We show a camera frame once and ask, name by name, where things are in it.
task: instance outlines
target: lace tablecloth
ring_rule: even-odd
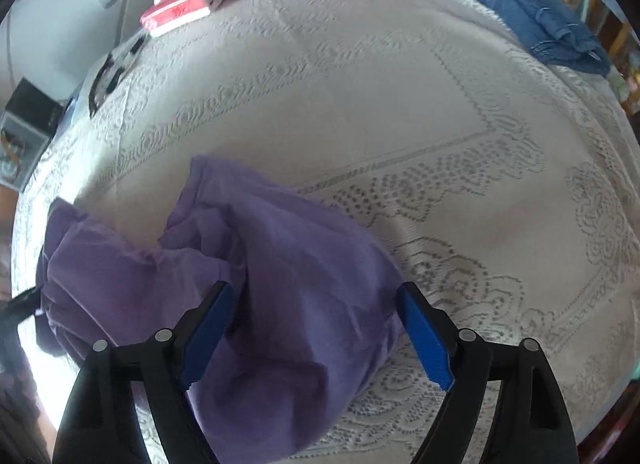
[[[578,439],[638,361],[640,151],[625,115],[605,80],[537,63],[473,0],[231,0],[152,41],[36,169],[14,292],[34,283],[54,197],[153,245],[198,153],[340,206],[459,327],[537,338]],[[59,421],[75,369],[38,351],[32,324],[21,337]],[[441,400],[403,340],[299,457],[409,462]],[[144,415],[143,428],[162,462]]]

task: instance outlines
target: blue denim clothing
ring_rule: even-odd
[[[494,10],[529,53],[557,64],[607,76],[610,61],[598,39],[561,0],[478,0]]]

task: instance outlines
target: purple cloth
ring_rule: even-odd
[[[38,267],[43,308],[81,360],[97,339],[126,345],[173,327],[214,282],[231,283],[232,327],[188,392],[222,464],[315,442],[402,332],[402,276],[366,229],[229,161],[193,158],[159,244],[134,249],[57,200]]]

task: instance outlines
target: blue gripper pad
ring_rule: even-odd
[[[454,378],[447,349],[404,285],[396,293],[396,307],[427,377],[449,392]]]
[[[184,347],[179,379],[182,390],[202,379],[213,351],[231,323],[234,306],[233,287],[226,284]]]

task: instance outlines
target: metal pin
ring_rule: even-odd
[[[169,329],[161,329],[156,332],[156,341],[169,341],[174,333]]]
[[[524,348],[530,350],[531,352],[535,352],[540,348],[540,345],[538,345],[538,342],[536,340],[527,338],[526,340],[524,340]]]
[[[471,329],[460,329],[458,336],[460,336],[462,341],[473,341],[476,339],[476,333]]]
[[[102,352],[109,346],[106,339],[98,339],[97,342],[94,343],[94,352]]]

